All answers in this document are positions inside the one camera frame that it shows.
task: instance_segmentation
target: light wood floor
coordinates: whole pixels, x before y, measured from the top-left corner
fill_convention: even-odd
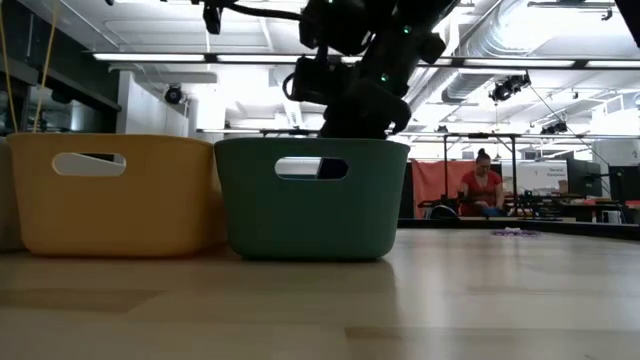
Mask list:
[[[399,231],[383,262],[0,256],[7,360],[637,360],[640,244]]]

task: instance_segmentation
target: woman's hair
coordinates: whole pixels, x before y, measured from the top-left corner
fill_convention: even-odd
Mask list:
[[[487,152],[484,151],[483,149],[478,150],[478,157],[476,158],[476,164],[479,163],[482,160],[489,160],[491,161],[491,156],[487,155]]]

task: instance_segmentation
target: bin handle hole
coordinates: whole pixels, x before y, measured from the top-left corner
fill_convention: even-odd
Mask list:
[[[116,153],[60,153],[51,167],[62,176],[118,177],[126,170],[127,161]]]
[[[343,180],[349,174],[349,165],[340,158],[283,157],[274,170],[283,180],[335,181]]]

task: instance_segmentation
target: red shirt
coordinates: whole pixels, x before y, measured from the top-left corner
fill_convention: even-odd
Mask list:
[[[475,171],[466,173],[462,177],[462,183],[469,188],[468,196],[473,201],[486,201],[489,206],[496,206],[496,188],[502,184],[500,175],[495,171],[487,174],[487,185],[481,186],[476,179]],[[465,203],[460,205],[460,215],[462,216],[482,216],[482,209],[478,205]]]

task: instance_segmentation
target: storage bin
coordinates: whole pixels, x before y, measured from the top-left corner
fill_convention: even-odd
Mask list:
[[[34,254],[166,257],[224,240],[209,143],[109,134],[16,134],[8,141],[22,239]],[[124,171],[118,175],[113,162],[77,154],[116,154]],[[74,169],[69,159],[58,164],[60,156],[103,166]]]
[[[230,139],[215,145],[228,240],[245,258],[369,260],[391,250],[409,147],[380,140]],[[339,180],[285,179],[285,157],[342,159]]]
[[[4,138],[0,138],[0,251],[24,249],[20,241],[16,191],[13,187],[11,151]]]

